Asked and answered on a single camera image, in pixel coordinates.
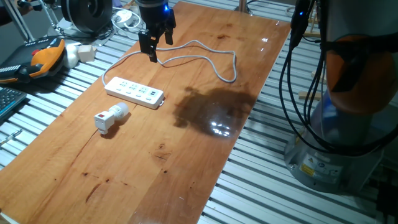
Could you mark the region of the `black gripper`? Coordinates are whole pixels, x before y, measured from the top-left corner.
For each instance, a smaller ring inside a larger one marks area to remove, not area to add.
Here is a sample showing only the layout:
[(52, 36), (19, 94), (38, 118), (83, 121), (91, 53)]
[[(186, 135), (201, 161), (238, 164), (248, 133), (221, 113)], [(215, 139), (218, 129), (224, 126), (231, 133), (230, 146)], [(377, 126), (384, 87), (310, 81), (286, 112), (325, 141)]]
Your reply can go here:
[(173, 33), (176, 28), (175, 16), (170, 16), (168, 0), (136, 0), (142, 20), (146, 24), (144, 32), (139, 32), (139, 45), (141, 52), (148, 55), (151, 62), (157, 63), (157, 39), (152, 39), (151, 34), (163, 34), (168, 45), (173, 45)]

